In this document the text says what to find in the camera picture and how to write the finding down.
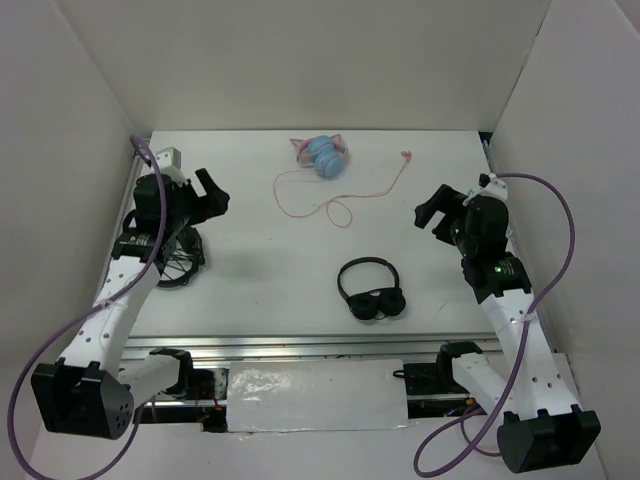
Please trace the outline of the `blue pink cat-ear headphones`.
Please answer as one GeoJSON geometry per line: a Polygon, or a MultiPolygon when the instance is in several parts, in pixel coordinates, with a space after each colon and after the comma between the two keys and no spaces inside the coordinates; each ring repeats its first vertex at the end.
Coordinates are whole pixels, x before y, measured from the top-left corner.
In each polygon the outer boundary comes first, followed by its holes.
{"type": "Polygon", "coordinates": [[[323,178],[337,177],[343,170],[348,148],[341,134],[319,135],[308,139],[290,138],[296,161],[323,178]]]}

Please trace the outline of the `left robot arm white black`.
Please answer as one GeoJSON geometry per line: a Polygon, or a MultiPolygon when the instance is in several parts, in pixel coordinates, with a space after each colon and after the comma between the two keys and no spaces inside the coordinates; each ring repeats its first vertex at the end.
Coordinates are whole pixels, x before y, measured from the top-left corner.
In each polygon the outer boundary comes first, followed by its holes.
{"type": "Polygon", "coordinates": [[[185,350],[156,348],[136,367],[121,368],[130,332],[157,287],[189,283],[205,263],[197,225],[222,216],[230,197],[204,168],[195,172],[205,193],[189,180],[163,173],[139,178],[135,208],[116,239],[108,275],[74,340],[53,364],[39,364],[31,386],[50,432],[118,439],[135,411],[166,393],[189,396],[205,373],[185,350]]]}

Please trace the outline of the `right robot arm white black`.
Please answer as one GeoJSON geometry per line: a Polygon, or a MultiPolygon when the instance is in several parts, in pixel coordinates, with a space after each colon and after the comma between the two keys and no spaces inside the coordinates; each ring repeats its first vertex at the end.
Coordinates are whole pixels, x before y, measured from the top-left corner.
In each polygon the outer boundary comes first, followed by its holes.
{"type": "Polygon", "coordinates": [[[601,424],[566,385],[535,313],[524,265],[507,249],[507,193],[499,180],[472,195],[443,184],[416,208],[415,225],[423,228],[442,214],[432,232],[460,252],[465,281],[511,369],[503,378],[481,351],[460,345],[436,366],[441,388],[454,392],[463,387],[476,401],[473,412],[487,415],[460,456],[466,458],[495,427],[504,464],[513,473],[525,473],[580,463],[601,424]]]}

